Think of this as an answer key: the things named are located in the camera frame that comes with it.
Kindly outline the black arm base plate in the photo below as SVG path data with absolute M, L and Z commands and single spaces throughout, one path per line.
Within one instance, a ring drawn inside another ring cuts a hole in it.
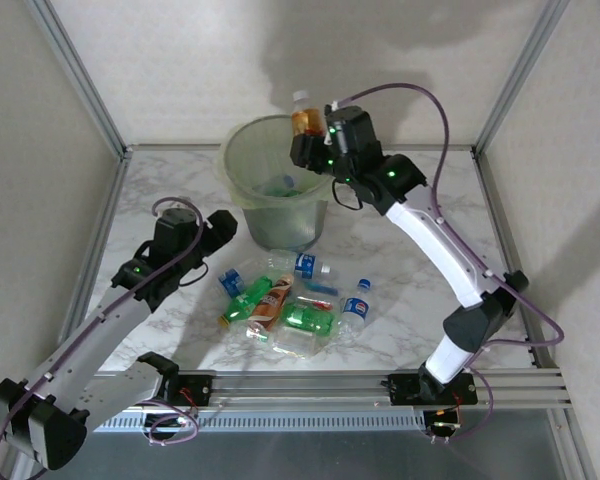
M 476 405 L 476 386 L 471 374 L 461 373 L 442 386 L 419 373 L 393 373 L 381 382 L 393 406 Z
M 163 382 L 159 393 L 175 406 L 207 407 L 212 394 L 212 381 L 212 375 L 178 373 Z

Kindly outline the aluminium frame post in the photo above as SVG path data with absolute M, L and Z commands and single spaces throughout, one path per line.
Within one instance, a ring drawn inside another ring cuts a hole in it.
M 478 161 L 488 150 L 571 0 L 546 0 L 473 144 Z
M 128 160 L 132 153 L 81 59 L 51 0 L 23 0 L 46 37 L 74 90 L 114 155 Z
M 598 480 L 575 413 L 571 409 L 550 409 L 547 416 L 564 478 Z

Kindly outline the translucent green waste bin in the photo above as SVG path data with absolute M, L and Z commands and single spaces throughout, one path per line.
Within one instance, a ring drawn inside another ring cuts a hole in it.
M 291 208 L 239 208 L 256 244 L 268 250 L 303 251 L 322 235 L 327 205 L 316 201 Z

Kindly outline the translucent green bin liner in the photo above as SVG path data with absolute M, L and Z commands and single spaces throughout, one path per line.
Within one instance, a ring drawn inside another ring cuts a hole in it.
M 243 209 L 291 208 L 332 198 L 332 178 L 295 166 L 290 158 L 291 117 L 277 114 L 239 124 L 222 141 L 215 161 L 217 176 L 232 201 Z M 293 196 L 270 196 L 264 188 L 289 176 Z

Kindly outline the clear bottle light blue label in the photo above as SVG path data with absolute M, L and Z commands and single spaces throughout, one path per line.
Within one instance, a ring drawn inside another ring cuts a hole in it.
M 289 198 L 301 194 L 296 187 L 295 180 L 290 175 L 278 175 L 267 182 L 264 192 L 267 196 L 276 198 Z

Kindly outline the amber bottle red label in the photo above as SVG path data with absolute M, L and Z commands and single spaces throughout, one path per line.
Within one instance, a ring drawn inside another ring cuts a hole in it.
M 301 134 L 325 135 L 323 114 L 319 108 L 313 106 L 306 90 L 293 93 L 293 105 L 291 122 L 294 136 Z

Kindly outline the bottle with brown orange label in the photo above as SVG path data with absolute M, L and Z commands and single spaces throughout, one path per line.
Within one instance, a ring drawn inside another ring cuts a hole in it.
M 261 342 L 269 338 L 294 283 L 294 276 L 285 273 L 265 293 L 247 319 L 246 336 Z

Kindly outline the aluminium frame side bar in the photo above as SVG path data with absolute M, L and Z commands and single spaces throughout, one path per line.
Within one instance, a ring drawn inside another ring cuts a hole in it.
M 499 249 L 503 261 L 509 270 L 521 270 L 522 264 L 513 239 L 512 231 L 499 195 L 495 177 L 486 155 L 476 157 L 474 160 L 479 183 L 481 185 L 492 226 L 496 233 Z M 526 341 L 544 341 L 545 335 L 537 315 L 529 312 L 524 306 L 518 305 L 516 312 L 525 329 Z M 556 368 L 552 358 L 552 350 L 546 346 L 531 346 L 528 348 L 532 355 L 532 365 L 536 368 Z
M 100 270 L 107 240 L 109 238 L 132 156 L 133 149 L 126 148 L 123 154 L 115 162 L 113 177 L 106 190 L 102 208 L 97 215 L 65 319 L 58 336 L 59 345 L 64 343 L 71 336 L 88 313 L 89 302 L 96 284 L 97 275 Z

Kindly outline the slotted aluminium mounting rail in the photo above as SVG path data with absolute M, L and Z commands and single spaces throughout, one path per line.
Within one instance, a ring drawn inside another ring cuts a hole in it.
M 213 376 L 209 405 L 229 409 L 267 409 L 288 406 L 389 407 L 388 390 L 381 382 L 393 373 L 386 371 L 295 371 L 295 372 L 183 372 Z M 496 369 L 474 378 L 478 403 L 469 408 L 552 409 L 572 406 L 565 380 L 558 369 Z M 414 406 L 436 409 L 451 406 Z

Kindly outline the large clear bottle green label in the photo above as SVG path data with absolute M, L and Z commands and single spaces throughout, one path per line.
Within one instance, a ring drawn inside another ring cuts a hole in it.
M 246 336 L 262 344 L 269 345 L 272 350 L 278 353 L 294 358 L 313 357 L 322 348 L 315 333 L 286 325 L 277 327 L 272 332 L 257 331 L 254 327 L 248 327 Z

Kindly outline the clear Pepsi bottle blue cap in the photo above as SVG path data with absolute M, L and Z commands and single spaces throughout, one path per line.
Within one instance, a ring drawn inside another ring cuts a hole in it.
M 338 339 L 344 346 L 352 346 L 369 323 L 372 283 L 362 278 L 356 288 L 341 302 L 338 323 Z

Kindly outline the crushed bottle dark blue label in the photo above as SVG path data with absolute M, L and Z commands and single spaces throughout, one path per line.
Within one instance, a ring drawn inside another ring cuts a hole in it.
M 222 290 L 230 297 L 241 295 L 247 288 L 245 267 L 229 268 L 217 277 Z

